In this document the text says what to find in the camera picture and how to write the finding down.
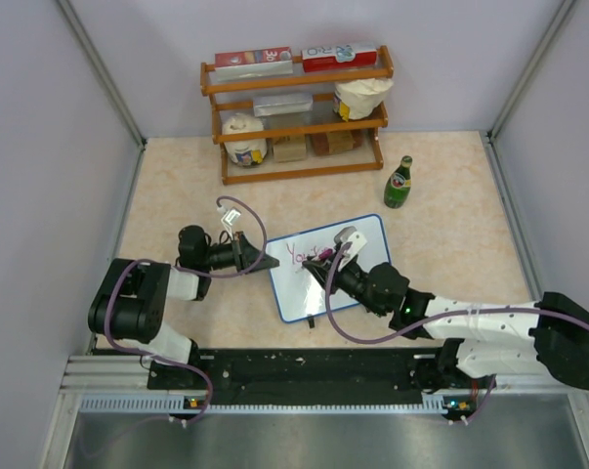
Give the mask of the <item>magenta capped whiteboard marker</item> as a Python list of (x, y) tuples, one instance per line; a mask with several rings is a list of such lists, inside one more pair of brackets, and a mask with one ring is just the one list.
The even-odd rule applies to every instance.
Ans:
[(333, 254), (333, 250), (332, 250), (331, 248), (326, 248), (326, 249), (324, 249), (323, 251), (321, 251), (321, 252), (320, 252), (320, 253), (317, 255), (317, 257), (318, 257), (320, 260), (323, 260), (323, 259), (326, 259), (326, 258), (330, 257), (332, 254)]

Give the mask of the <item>blue framed whiteboard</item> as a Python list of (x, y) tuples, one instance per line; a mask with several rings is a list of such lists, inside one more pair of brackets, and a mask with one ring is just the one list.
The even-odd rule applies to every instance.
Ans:
[(266, 254), (279, 261), (269, 270), (275, 302), (286, 323), (307, 320), (325, 313), (324, 291), (313, 276), (302, 267), (309, 256), (335, 246), (334, 236), (353, 226), (366, 238), (357, 262), (369, 271), (377, 264), (390, 262), (385, 227), (377, 214), (367, 214), (268, 241)]

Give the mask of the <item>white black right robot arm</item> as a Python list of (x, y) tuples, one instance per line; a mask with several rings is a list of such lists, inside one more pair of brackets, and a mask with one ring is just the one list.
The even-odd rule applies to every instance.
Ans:
[(308, 258), (302, 267), (330, 297), (344, 292), (411, 340), (441, 340), (437, 372), (451, 387), (470, 377), (549, 375), (589, 391), (589, 312), (559, 292), (536, 302), (480, 305), (418, 291), (389, 263), (369, 271), (356, 261)]

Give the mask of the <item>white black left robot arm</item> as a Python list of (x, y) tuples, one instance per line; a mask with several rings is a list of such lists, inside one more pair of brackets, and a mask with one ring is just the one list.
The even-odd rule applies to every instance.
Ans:
[(192, 387), (202, 378), (203, 365), (191, 355), (193, 340), (175, 331), (163, 319), (168, 299), (201, 301), (211, 279), (196, 271), (212, 273), (234, 268), (254, 273), (279, 266), (279, 261), (262, 254), (242, 232), (221, 233), (217, 243), (199, 226), (190, 225), (179, 232), (178, 259), (166, 263), (141, 263), (124, 278), (113, 304), (109, 332), (128, 348), (145, 351), (149, 356), (170, 360), (169, 375), (182, 387)]

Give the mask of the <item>white flour bag left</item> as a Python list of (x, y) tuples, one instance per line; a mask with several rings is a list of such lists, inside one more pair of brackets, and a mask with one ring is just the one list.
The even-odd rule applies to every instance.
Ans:
[[(258, 117), (247, 113), (230, 116), (222, 126), (224, 136), (241, 135), (264, 131), (264, 123)], [(232, 163), (250, 167), (261, 164), (268, 152), (267, 140), (263, 138), (225, 142), (227, 154)]]

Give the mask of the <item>white flour bag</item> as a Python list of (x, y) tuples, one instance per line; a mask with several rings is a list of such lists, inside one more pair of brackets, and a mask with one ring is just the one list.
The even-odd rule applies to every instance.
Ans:
[(333, 110), (344, 121), (369, 116), (394, 86), (391, 78), (367, 78), (335, 84)]
[[(258, 117), (247, 113), (230, 116), (222, 126), (224, 136), (241, 135), (264, 131), (264, 123)], [(268, 152), (267, 140), (263, 138), (225, 142), (227, 154), (232, 163), (250, 167), (261, 164)]]

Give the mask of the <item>green glass Perrier bottle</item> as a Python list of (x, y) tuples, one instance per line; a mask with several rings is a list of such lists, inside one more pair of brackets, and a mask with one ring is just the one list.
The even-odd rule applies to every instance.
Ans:
[(400, 161), (400, 166), (389, 177), (384, 189), (384, 203), (387, 207), (398, 209), (406, 203), (411, 190), (412, 162), (412, 157), (405, 155)]

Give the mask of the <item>brown brick-pattern box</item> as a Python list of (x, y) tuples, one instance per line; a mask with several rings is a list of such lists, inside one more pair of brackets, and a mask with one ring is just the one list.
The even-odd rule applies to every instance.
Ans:
[(363, 144), (360, 130), (311, 134), (310, 141), (317, 156), (328, 156), (358, 149)]

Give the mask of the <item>orange wooden shelf rack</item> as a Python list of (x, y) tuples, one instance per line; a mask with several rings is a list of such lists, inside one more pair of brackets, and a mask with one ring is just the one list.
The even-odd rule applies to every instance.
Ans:
[[(225, 185), (259, 183), (297, 178), (348, 174), (381, 170), (384, 157), (379, 143), (379, 131), (388, 126), (389, 116), (383, 103), (364, 119), (344, 120), (334, 111), (336, 83), (356, 79), (391, 78), (394, 63), (387, 46), (377, 49), (376, 64), (306, 73), (302, 57), (292, 58), (295, 72), (291, 75), (260, 77), (229, 82), (216, 79), (213, 64), (200, 65), (200, 91), (209, 100), (211, 138), (219, 147), (221, 181)], [(263, 128), (253, 132), (228, 135), (225, 121), (238, 113), (252, 116), (254, 102), (270, 97), (276, 108), (262, 116)], [(315, 156), (313, 135), (339, 131), (359, 131), (361, 146), (341, 154)], [(306, 157), (297, 161), (277, 162), (273, 144), (288, 137), (306, 138)], [(243, 166), (231, 160), (226, 145), (242, 141), (263, 140), (268, 153), (257, 165)]]

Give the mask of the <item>clear plastic container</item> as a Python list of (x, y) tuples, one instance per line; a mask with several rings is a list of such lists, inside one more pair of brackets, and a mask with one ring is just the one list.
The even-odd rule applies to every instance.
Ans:
[(267, 128), (307, 124), (314, 107), (311, 93), (297, 92), (259, 96), (253, 99), (253, 113)]

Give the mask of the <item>white flour bag right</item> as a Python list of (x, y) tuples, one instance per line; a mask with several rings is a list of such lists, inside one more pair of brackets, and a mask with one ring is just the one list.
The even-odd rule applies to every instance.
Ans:
[(369, 116), (394, 86), (391, 78), (367, 78), (335, 84), (333, 110), (344, 121)]

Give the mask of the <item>red foil roll box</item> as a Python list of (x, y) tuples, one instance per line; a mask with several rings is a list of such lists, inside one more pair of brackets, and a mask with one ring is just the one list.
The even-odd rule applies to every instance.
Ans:
[(293, 55), (289, 47), (219, 53), (214, 72), (221, 80), (289, 75), (294, 72)]

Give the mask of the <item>red white wrap box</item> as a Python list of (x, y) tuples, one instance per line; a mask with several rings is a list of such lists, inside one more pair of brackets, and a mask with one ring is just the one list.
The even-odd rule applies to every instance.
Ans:
[(302, 50), (301, 58), (305, 72), (316, 72), (374, 65), (377, 55), (373, 43), (360, 42), (310, 47)]

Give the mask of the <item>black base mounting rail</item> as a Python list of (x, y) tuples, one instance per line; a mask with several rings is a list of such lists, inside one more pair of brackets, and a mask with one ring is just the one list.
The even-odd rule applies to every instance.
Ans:
[(153, 363), (147, 387), (199, 391), (215, 405), (403, 405), (425, 392), (485, 390), (439, 348), (201, 349), (192, 368)]

